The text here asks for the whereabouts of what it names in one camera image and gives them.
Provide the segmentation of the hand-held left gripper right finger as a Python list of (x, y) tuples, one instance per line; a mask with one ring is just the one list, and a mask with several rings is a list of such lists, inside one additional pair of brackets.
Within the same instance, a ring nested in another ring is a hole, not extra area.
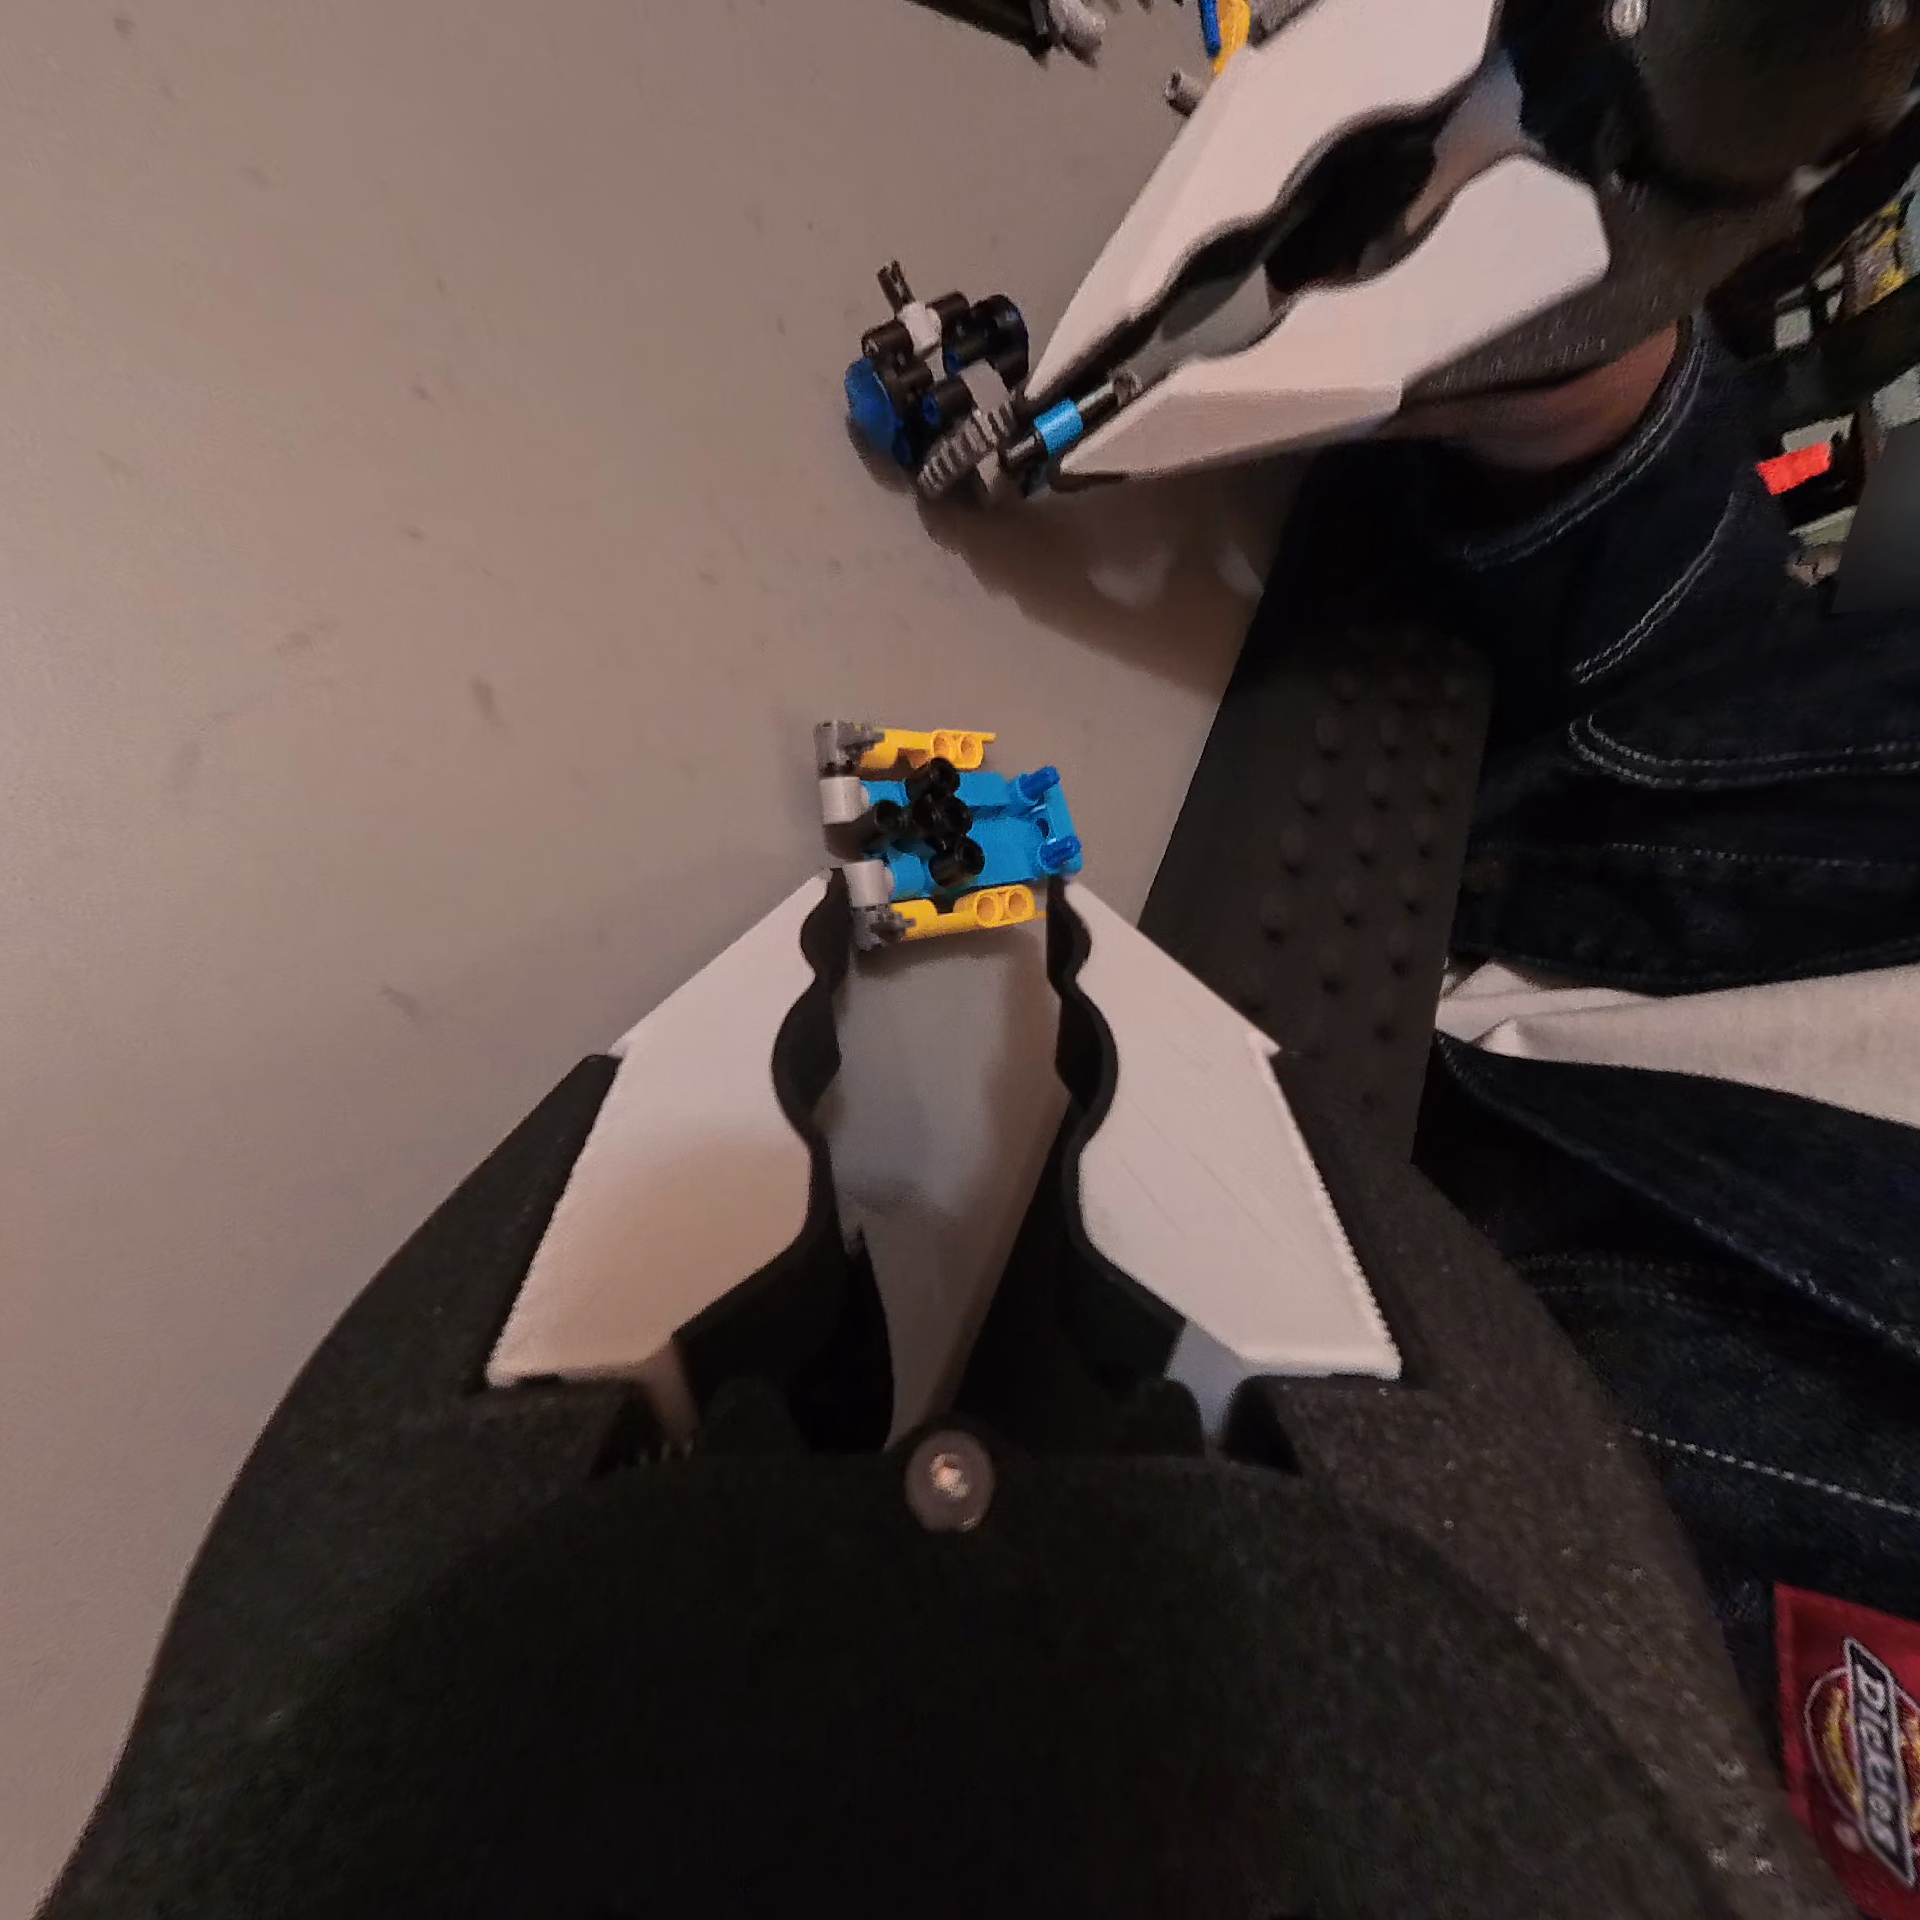
[(1186, 1391), (1394, 1383), (1404, 1353), (1278, 1081), (1278, 1044), (1092, 885), (1050, 897), (1092, 1078), (1068, 1224), (1119, 1293), (1111, 1367)]

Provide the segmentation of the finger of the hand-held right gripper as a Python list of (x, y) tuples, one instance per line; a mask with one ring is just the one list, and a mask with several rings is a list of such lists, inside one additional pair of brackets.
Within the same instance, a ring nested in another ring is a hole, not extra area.
[(1037, 365), (1081, 369), (1219, 238), (1248, 234), (1357, 125), (1464, 85), (1496, 5), (1308, 5), (1211, 80), (1068, 298)]
[(1173, 477), (1348, 440), (1411, 391), (1593, 289), (1595, 195), (1506, 149), (1173, 149), (1043, 345), (1043, 475)]

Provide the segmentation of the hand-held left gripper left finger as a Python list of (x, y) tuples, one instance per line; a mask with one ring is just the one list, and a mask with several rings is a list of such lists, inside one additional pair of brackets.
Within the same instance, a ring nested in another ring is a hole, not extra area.
[(776, 1091), (776, 1039), (813, 985), (806, 874), (614, 1039), (610, 1091), (489, 1356), (489, 1384), (632, 1383), (701, 1398), (696, 1313), (783, 1255), (811, 1155)]

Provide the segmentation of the black gear brick assembly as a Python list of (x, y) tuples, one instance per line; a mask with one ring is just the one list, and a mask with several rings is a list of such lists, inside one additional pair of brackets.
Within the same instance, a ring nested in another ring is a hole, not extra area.
[(875, 273), (887, 318), (844, 372), (849, 429), (924, 501), (1029, 495), (1043, 440), (1021, 408), (1029, 326), (1006, 293), (918, 298), (901, 261)]

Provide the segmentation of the blue yellow brick assembly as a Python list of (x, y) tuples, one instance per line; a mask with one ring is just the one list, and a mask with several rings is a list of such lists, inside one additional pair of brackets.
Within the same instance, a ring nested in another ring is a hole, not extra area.
[(994, 732), (832, 718), (811, 741), (858, 952), (1037, 923), (1046, 885), (1085, 873), (1063, 775), (990, 767)]

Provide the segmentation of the person's right forearm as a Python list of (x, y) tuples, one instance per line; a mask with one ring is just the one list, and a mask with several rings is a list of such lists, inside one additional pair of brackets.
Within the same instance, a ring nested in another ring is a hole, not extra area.
[(1915, 960), (1915, 612), (1792, 579), (1704, 318), (1559, 475), (1319, 457), (1284, 561), (1331, 612), (1457, 634), (1492, 674), (1457, 960), (1638, 993)]

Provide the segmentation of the grey desk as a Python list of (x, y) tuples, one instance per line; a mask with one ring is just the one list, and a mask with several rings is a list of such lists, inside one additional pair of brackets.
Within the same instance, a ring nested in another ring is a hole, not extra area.
[(4, 1917), (324, 1330), (817, 868), (811, 725), (1138, 914), (1289, 471), (922, 520), (875, 268), (1050, 326), (1173, 116), (906, 5), (4, 5)]

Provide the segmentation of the pile of small brick parts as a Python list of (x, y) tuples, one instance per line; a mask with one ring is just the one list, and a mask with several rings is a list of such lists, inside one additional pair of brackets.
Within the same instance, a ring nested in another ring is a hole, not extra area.
[(1180, 60), (1162, 84), (1171, 110), (1202, 105), (1215, 74), (1256, 40), (1284, 21), (1291, 5), (906, 5), (955, 30), (1020, 49), (1026, 60), (1068, 60), (1096, 67), (1107, 40), (1129, 31), (1132, 19), (1166, 19), (1154, 49)]

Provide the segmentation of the black studded mat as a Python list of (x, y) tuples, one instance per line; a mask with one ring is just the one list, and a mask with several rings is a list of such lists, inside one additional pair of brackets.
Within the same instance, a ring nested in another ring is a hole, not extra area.
[(1308, 1119), (1412, 1158), (1492, 671), (1378, 457), (1319, 457), (1140, 908)]

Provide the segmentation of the person's white shirt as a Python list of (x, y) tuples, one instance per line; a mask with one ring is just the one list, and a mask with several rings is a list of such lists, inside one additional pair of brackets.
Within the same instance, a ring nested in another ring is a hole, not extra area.
[(1662, 1069), (1915, 1127), (1915, 966), (1704, 993), (1632, 993), (1477, 966), (1435, 1030), (1506, 1057)]

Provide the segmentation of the person's denim jacket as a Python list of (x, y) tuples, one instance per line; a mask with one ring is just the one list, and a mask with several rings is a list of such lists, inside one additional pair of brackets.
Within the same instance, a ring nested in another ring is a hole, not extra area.
[(1412, 1163), (1541, 1298), (1642, 1450), (1748, 1710), (1863, 1917), (1915, 1889), (1841, 1843), (1863, 1640), (1915, 1779), (1915, 1127), (1665, 1069), (1435, 1039)]

